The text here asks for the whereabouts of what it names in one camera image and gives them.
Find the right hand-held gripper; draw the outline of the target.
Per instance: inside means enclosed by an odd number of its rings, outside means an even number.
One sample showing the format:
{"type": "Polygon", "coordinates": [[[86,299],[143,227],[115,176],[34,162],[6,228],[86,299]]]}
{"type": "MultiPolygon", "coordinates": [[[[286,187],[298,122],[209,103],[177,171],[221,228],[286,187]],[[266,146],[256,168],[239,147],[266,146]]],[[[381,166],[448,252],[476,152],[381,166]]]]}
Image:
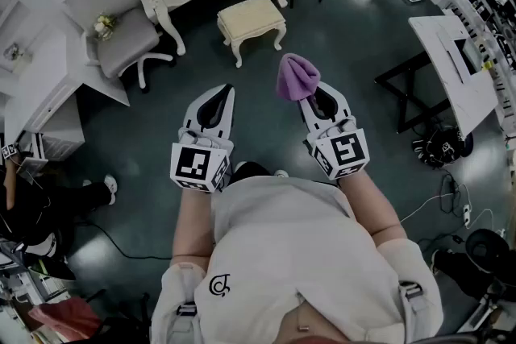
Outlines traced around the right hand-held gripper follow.
{"type": "Polygon", "coordinates": [[[358,128],[344,95],[328,84],[319,84],[315,96],[299,103],[308,131],[309,153],[329,180],[362,170],[370,160],[364,130],[358,128]],[[325,131],[325,121],[340,122],[325,131]]]}

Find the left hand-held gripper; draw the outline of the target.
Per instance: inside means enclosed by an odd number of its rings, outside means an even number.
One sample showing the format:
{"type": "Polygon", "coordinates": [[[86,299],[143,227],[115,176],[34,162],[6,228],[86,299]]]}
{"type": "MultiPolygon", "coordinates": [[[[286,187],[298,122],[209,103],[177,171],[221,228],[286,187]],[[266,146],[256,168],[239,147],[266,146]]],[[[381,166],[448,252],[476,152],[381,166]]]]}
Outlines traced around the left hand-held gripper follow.
{"type": "Polygon", "coordinates": [[[178,143],[173,143],[170,179],[183,189],[213,193],[230,165],[230,138],[235,88],[230,84],[207,90],[190,103],[178,143]]]}

